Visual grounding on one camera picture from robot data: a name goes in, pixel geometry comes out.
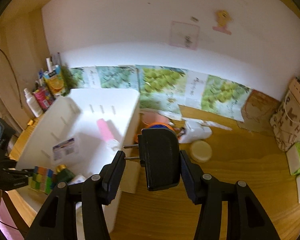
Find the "bag strap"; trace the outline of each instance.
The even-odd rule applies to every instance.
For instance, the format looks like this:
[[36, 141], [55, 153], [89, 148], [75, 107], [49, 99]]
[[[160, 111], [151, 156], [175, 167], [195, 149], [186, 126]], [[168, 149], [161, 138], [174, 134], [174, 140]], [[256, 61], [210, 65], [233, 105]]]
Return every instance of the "bag strap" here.
[[297, 123], [297, 124], [300, 125], [300, 122], [293, 121], [293, 120], [289, 117], [289, 115], [288, 115], [288, 113], [287, 113], [286, 104], [287, 104], [287, 99], [288, 99], [288, 96], [289, 96], [290, 93], [291, 93], [291, 91], [288, 90], [287, 95], [286, 95], [286, 97], [285, 97], [285, 99], [284, 99], [284, 102], [283, 102], [283, 108], [284, 108], [284, 111], [285, 111], [287, 117], [290, 119], [290, 121], [291, 121], [291, 122], [294, 122], [294, 123]]

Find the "gold cap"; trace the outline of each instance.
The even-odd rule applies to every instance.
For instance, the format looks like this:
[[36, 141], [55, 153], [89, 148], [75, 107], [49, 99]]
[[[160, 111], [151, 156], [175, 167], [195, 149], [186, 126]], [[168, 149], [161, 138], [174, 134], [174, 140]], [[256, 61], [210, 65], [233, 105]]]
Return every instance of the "gold cap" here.
[[56, 172], [57, 172], [57, 173], [60, 173], [61, 171], [63, 171], [63, 170], [66, 169], [66, 168], [67, 168], [67, 166], [65, 166], [64, 164], [58, 165], [58, 166], [56, 167]]

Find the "wood grain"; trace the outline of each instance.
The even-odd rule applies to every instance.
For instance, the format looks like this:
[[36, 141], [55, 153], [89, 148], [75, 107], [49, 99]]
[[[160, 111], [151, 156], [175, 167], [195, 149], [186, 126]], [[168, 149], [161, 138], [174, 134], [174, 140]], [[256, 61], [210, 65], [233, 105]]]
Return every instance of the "wood grain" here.
[[[181, 110], [185, 117], [215, 121], [232, 128], [232, 131], [212, 128], [213, 135], [206, 140], [212, 147], [212, 158], [207, 163], [199, 163], [201, 168], [224, 182], [246, 181], [281, 239], [296, 239], [300, 233], [296, 180], [289, 174], [286, 156], [275, 139], [240, 129], [236, 121], [228, 118], [189, 107], [181, 106]], [[13, 158], [19, 158], [36, 124], [37, 121], [22, 133], [11, 152]], [[187, 152], [189, 147], [180, 145]], [[9, 196], [26, 223], [31, 225], [35, 211], [18, 192], [11, 191]], [[137, 192], [122, 193], [111, 239], [193, 239], [199, 213], [200, 206], [188, 199], [182, 180], [177, 187], [149, 192], [142, 168]], [[223, 203], [220, 239], [226, 239], [226, 225], [226, 203]]]

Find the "round beige lid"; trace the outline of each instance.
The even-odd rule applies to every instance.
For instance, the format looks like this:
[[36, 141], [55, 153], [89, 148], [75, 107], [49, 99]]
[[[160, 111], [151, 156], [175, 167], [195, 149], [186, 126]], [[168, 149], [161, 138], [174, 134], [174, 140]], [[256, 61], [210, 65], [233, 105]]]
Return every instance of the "round beige lid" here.
[[196, 162], [207, 162], [212, 156], [211, 146], [205, 141], [195, 141], [191, 144], [190, 155]]

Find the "duck sticker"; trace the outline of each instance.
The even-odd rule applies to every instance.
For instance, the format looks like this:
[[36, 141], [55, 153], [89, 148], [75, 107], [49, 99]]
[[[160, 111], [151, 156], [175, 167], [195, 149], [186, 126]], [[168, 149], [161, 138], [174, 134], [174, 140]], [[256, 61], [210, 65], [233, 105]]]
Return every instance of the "duck sticker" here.
[[227, 29], [228, 23], [232, 21], [232, 18], [230, 17], [229, 13], [225, 10], [219, 10], [216, 12], [216, 16], [217, 16], [218, 26], [213, 26], [212, 28], [215, 31], [231, 35], [232, 34], [231, 31]]

